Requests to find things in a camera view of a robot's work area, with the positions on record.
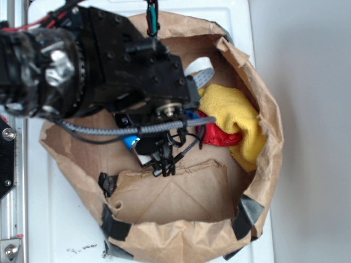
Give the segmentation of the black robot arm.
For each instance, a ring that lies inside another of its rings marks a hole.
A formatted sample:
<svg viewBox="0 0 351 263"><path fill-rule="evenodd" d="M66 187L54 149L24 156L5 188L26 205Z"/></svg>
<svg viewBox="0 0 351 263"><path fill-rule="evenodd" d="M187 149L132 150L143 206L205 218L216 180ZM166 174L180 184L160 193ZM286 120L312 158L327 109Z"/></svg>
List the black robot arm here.
<svg viewBox="0 0 351 263"><path fill-rule="evenodd" d="M154 175L175 174L200 96L180 57L157 37L158 2L147 34L124 16L67 1L23 27L1 23L1 105L11 115L56 123L72 136L107 143L139 138Z"/></svg>

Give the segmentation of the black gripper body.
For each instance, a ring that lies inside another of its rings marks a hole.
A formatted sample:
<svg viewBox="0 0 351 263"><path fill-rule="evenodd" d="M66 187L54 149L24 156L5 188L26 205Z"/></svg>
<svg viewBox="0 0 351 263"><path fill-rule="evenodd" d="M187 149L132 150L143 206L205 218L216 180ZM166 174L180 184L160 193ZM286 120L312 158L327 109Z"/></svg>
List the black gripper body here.
<svg viewBox="0 0 351 263"><path fill-rule="evenodd" d="M109 111L119 128L133 129L138 157L146 156L154 176L175 174L192 114L200 105L195 81L180 57L154 38L114 39L109 44Z"/></svg>

